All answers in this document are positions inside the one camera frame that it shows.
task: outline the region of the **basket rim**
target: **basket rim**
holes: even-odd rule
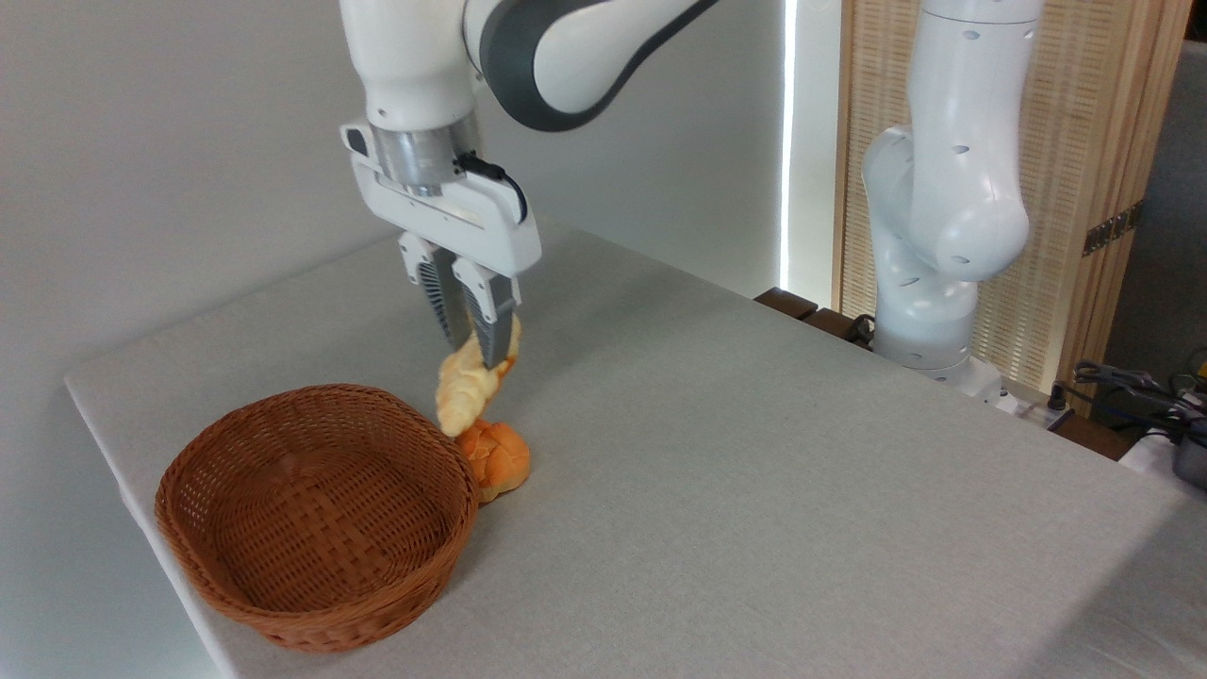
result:
[[[246,421],[251,417],[252,411],[269,405],[275,406],[290,403],[301,398],[310,397],[315,393],[330,392],[355,393],[367,398],[384,400],[391,408],[396,408],[402,411],[404,416],[415,421],[421,429],[431,434],[435,443],[439,445],[439,449],[447,453],[447,457],[451,458],[461,470],[461,476],[465,480],[463,488],[466,491],[463,504],[465,511],[462,511],[457,517],[457,521],[454,522],[449,533],[449,539],[445,540],[422,566],[381,589],[373,590],[354,599],[344,601],[327,608],[308,611],[279,611],[260,608],[246,601],[239,601],[232,597],[225,589],[217,587],[216,583],[218,583],[218,580],[215,579],[212,573],[203,567],[194,557],[193,545],[185,539],[180,531],[181,522],[179,513],[181,510],[170,503],[169,498],[175,497],[181,472],[197,457],[197,455],[199,455],[199,451],[204,447],[204,445],[223,434],[228,428]],[[415,591],[419,585],[431,581],[445,569],[451,570],[451,568],[456,564],[460,552],[465,549],[465,545],[468,542],[470,532],[477,517],[478,493],[478,485],[474,480],[473,470],[465,455],[461,453],[451,439],[436,429],[436,427],[426,417],[420,415],[409,404],[377,387],[350,384],[331,384],[302,387],[260,399],[258,402],[253,402],[228,412],[203,429],[202,433],[189,441],[185,450],[176,456],[176,460],[173,461],[167,472],[164,472],[164,475],[161,479],[159,488],[156,492],[154,514],[161,526],[161,533],[164,533],[168,546],[171,549],[173,554],[175,554],[176,558],[183,562],[181,566],[185,567],[185,574],[193,584],[193,587],[211,605],[220,609],[232,619],[239,622],[247,622],[252,620],[304,620],[321,624],[323,620],[331,617],[334,619],[333,622],[345,624],[349,617],[369,615],[396,605],[406,595]]]

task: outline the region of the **hinge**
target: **hinge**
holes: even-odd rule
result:
[[[1144,216],[1144,200],[1136,203],[1123,212],[1095,226],[1085,234],[1085,247],[1081,256],[1088,257],[1107,245],[1123,238],[1129,230],[1139,226],[1139,219]]]

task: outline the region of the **wicker basket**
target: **wicker basket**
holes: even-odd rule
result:
[[[371,644],[419,617],[477,510],[453,441],[386,392],[350,385],[225,416],[156,496],[159,531],[210,605],[314,652]]]

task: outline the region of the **gray tablecloth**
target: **gray tablecloth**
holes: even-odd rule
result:
[[[1202,677],[1207,509],[670,267],[560,228],[489,412],[532,478],[366,649],[278,649],[154,528],[205,426],[323,382],[433,415],[447,347],[392,241],[93,361],[68,386],[231,677]]]

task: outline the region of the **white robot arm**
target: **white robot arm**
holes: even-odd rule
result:
[[[634,70],[717,0],[340,0],[366,117],[343,127],[357,186],[454,347],[494,368],[515,276],[541,257],[519,185],[478,157],[474,81],[546,131],[594,119]]]
[[[1019,110],[1043,0],[923,0],[911,127],[864,158],[876,259],[875,352],[996,404],[1001,374],[970,356],[976,282],[1027,241]]]

